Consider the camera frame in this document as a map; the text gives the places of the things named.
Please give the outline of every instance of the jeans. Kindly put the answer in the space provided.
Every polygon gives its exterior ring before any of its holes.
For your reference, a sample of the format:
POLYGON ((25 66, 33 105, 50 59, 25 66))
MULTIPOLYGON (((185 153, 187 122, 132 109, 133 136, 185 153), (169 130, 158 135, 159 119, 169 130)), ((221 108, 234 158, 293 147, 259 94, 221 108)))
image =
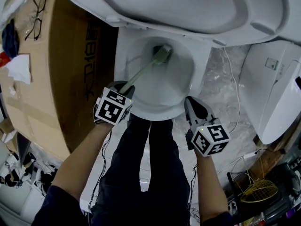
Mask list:
POLYGON ((130 115, 128 127, 101 178, 94 218, 101 225, 184 225, 189 222, 190 186, 172 136, 173 122, 130 115), (151 179, 141 192, 139 171, 150 129, 151 179))

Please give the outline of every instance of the tile floor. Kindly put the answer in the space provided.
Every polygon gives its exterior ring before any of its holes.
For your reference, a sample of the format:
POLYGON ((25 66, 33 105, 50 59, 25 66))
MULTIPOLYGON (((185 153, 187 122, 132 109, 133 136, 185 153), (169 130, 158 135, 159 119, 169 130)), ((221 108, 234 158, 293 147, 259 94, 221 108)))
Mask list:
MULTIPOLYGON (((233 74, 237 81, 239 79, 241 68, 249 48, 250 46, 246 45, 226 49, 231 60, 233 74)), ((204 76, 204 86, 200 92, 199 98, 213 109, 215 115, 228 126, 229 130, 234 128, 238 119, 238 100, 236 96, 234 81, 231 78, 230 65, 222 49, 213 48, 211 51, 204 76)), ((194 175, 192 169, 196 164, 196 158, 193 151, 188 151, 184 136, 189 128, 189 125, 185 119, 184 114, 174 118, 173 121, 174 140, 179 146, 180 158, 183 162, 187 179, 190 182, 194 175)), ((116 149, 126 127, 127 120, 121 122, 113 129, 112 138, 105 154, 107 165, 110 165, 114 150, 116 149)), ((256 135, 256 132, 254 131, 254 128, 252 127, 243 107, 241 108, 241 117, 238 122, 238 126, 231 135, 232 140, 230 144, 225 148, 223 153, 213 156, 216 171, 224 169, 227 165, 229 165, 238 157, 244 155, 246 152, 255 150, 255 144, 253 143, 252 139, 256 135)), ((47 160, 46 163, 50 162, 50 159, 48 159, 47 156, 45 157, 45 160, 47 160)), ((248 159, 246 161, 247 165, 252 165, 254 160, 256 160, 256 158, 248 159)), ((227 167, 224 171, 218 174, 222 186, 225 186, 228 183, 226 173, 228 171, 231 171, 233 166, 234 165, 227 167)), ((234 171, 245 170, 245 166, 246 165, 244 164, 244 162, 240 161, 235 166, 234 171)), ((87 209, 92 190, 99 177, 102 167, 103 160, 101 155, 99 155, 90 175, 85 191, 81 197, 80 204, 82 209, 84 210, 87 209)), ((140 183, 141 189, 143 191, 146 191, 148 189, 150 177, 151 172, 149 161, 149 142, 147 141, 140 170, 140 183)), ((194 211, 196 211, 198 208, 197 186, 198 184, 196 182, 192 197, 192 206, 194 211)))

